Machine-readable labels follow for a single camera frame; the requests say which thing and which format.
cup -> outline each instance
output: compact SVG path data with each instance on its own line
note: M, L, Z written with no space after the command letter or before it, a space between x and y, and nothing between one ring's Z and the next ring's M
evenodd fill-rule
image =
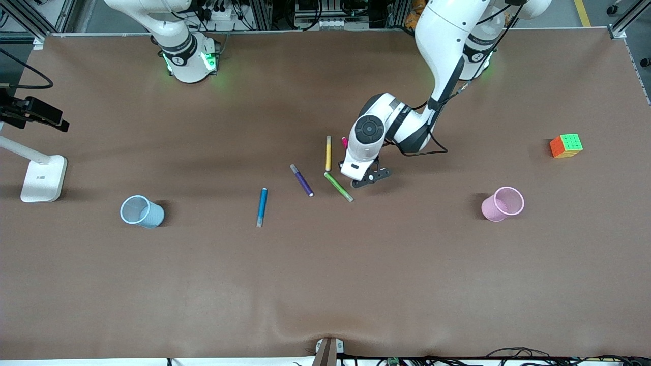
M145 196L134 195L127 198L120 207L120 217L130 225L139 225L153 229L163 222L163 208Z
M524 208L524 197L513 187L499 188L482 203L484 217L493 222L500 222L509 216L515 216Z

cube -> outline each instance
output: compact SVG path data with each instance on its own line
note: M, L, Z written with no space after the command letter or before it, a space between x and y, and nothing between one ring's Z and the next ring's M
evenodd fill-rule
M560 135L549 143L554 158L569 158L583 150L578 134Z

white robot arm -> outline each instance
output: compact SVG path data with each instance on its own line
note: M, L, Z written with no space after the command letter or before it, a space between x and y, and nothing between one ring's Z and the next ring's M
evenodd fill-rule
M416 25L416 46L430 67L436 84L422 113L414 111L389 93L378 94L362 107L348 138L341 173L353 179L355 188L389 176L380 169L378 154L385 141L403 154L421 151L430 140L441 110L456 82L477 77L488 66L504 25L496 15L509 3L526 2L519 8L537 16L551 0L429 0ZM478 24L481 19L490 21Z
M106 4L133 18L152 33L163 50L170 73L184 83L196 83L217 69L215 40L190 32L182 21L156 20L151 13L180 12L191 0L105 0Z

light blue plastic cup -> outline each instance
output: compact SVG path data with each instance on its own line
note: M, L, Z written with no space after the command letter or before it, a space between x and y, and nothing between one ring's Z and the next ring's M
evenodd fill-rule
M135 195L127 198L120 207L120 217L130 225L140 225L153 229L163 222L165 211L161 206L149 201L145 196Z

pink cup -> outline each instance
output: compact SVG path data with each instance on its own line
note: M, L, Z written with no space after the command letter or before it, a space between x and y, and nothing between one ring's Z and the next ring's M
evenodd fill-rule
M499 188L482 203L484 217L493 222L499 222L509 216L515 216L525 208L525 199L513 187Z

